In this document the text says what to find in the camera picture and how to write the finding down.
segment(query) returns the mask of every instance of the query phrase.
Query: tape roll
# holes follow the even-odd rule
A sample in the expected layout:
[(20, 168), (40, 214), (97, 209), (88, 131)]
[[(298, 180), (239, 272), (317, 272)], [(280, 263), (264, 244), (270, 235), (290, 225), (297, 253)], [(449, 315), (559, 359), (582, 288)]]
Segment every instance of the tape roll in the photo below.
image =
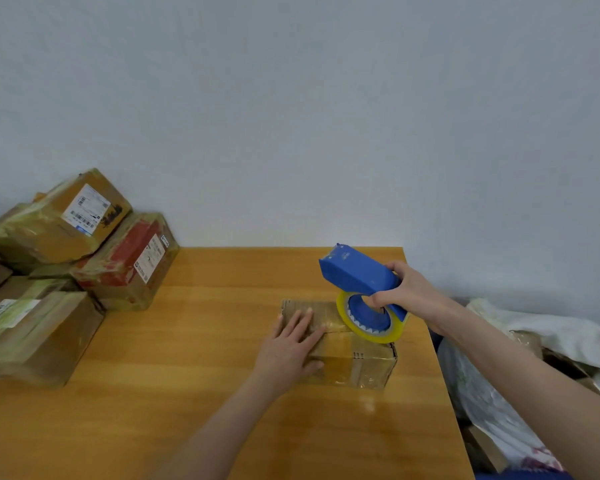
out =
[(338, 313), (343, 322), (346, 323), (355, 334), (359, 335), (365, 340), (369, 340), (370, 342), (375, 342), (377, 344), (388, 344), (390, 342), (395, 342), (398, 338), (400, 338), (402, 330), (404, 329), (404, 324), (407, 322), (410, 313), (407, 313), (404, 321), (400, 321), (398, 316), (396, 316), (396, 314), (390, 308), (385, 308), (385, 312), (389, 315), (389, 327), (386, 330), (371, 333), (370, 331), (362, 330), (349, 316), (349, 299), (354, 295), (360, 295), (360, 293), (347, 293), (345, 291), (341, 291), (336, 299), (336, 305), (338, 306)]

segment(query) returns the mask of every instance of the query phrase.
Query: white plastic bag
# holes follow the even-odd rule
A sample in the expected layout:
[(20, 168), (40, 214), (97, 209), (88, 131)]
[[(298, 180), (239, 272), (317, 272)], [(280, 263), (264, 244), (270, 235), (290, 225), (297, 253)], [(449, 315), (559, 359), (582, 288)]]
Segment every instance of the white plastic bag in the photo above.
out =
[[(542, 345), (572, 360), (600, 367), (600, 326), (586, 319), (499, 310), (486, 299), (467, 308), (511, 336), (511, 330), (532, 331)], [(487, 434), (514, 467), (562, 466), (503, 396), (457, 350), (443, 340), (438, 359), (454, 409)]]

